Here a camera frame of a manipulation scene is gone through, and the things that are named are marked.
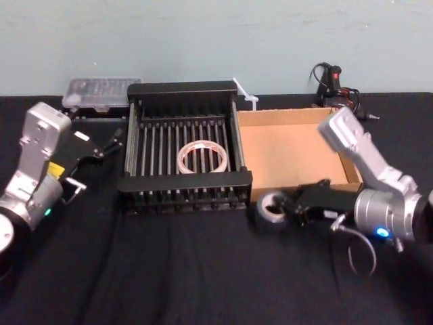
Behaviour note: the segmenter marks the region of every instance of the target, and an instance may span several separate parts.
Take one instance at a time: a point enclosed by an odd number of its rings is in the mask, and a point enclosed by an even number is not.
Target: dish rack
[[[127,146],[118,183],[125,212],[247,207],[252,174],[244,162],[233,81],[133,84],[128,99]],[[225,172],[211,173],[219,158],[205,149],[185,158],[195,173],[179,172],[177,153],[199,139],[224,147]]]

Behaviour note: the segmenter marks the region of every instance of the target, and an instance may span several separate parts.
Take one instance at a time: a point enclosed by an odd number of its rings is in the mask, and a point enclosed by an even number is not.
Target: blue led light
[[[384,228],[376,229],[376,234],[383,237],[383,238],[387,238],[390,236],[390,232]]]

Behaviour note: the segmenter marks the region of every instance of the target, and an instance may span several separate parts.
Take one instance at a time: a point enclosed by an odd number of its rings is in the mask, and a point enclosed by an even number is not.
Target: zip tie
[[[247,102],[252,102],[252,110],[256,110],[256,103],[258,102],[258,98],[254,95],[248,95],[246,93],[246,91],[244,90],[244,88],[242,88],[242,86],[238,83],[236,78],[233,78],[233,81],[237,85],[237,90],[240,91],[242,93],[242,95],[245,96],[245,100]]]

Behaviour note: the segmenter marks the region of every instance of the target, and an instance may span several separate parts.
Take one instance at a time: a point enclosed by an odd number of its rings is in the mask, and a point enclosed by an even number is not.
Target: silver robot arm
[[[47,104],[39,103],[26,113],[18,169],[0,197],[0,276],[9,271],[31,232],[63,193],[60,182],[47,172],[70,128],[71,120]]]
[[[367,235],[392,238],[400,251],[402,240],[427,241],[421,238],[427,234],[414,230],[418,217],[430,217],[428,201],[417,192],[411,176],[385,161],[353,113],[342,108],[318,130],[333,150],[354,162],[367,186],[355,205],[358,229]]]

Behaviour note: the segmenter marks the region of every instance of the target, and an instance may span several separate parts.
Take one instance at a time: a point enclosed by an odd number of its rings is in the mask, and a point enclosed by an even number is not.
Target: open cardboard box
[[[328,178],[334,188],[359,191],[354,164],[335,153],[317,131],[331,108],[238,112],[245,165],[252,171],[251,200],[282,188]]]

